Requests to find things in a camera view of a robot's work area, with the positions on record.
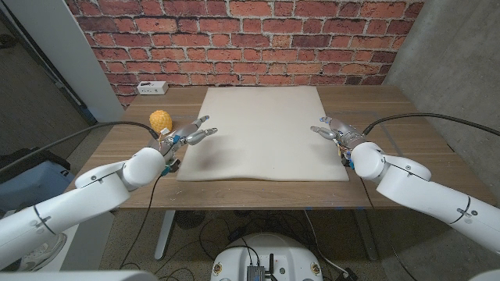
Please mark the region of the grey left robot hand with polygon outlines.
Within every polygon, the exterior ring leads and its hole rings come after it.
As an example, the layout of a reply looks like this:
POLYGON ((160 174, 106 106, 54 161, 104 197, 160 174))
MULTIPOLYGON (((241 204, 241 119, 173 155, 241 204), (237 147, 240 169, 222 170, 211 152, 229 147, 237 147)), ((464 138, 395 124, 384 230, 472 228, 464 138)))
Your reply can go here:
POLYGON ((182 126, 180 129, 162 132, 164 137, 159 139, 159 152, 163 156, 169 153, 172 155, 185 144, 194 146, 201 142, 205 137, 213 135, 218 132, 217 128, 209 128, 206 130, 201 129, 201 125, 209 119, 209 116, 203 116, 196 119, 192 123, 182 126))

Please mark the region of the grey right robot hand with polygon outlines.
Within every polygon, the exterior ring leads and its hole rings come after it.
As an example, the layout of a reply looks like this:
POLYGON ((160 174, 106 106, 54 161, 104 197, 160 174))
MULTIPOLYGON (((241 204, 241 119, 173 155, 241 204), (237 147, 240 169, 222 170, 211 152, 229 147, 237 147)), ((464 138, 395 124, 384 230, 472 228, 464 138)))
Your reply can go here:
POLYGON ((318 133, 321 137, 334 141, 348 150, 354 149, 357 145, 366 142, 366 138, 355 127, 331 117, 321 117, 320 122, 326 123, 329 127, 311 126, 310 130, 318 133))

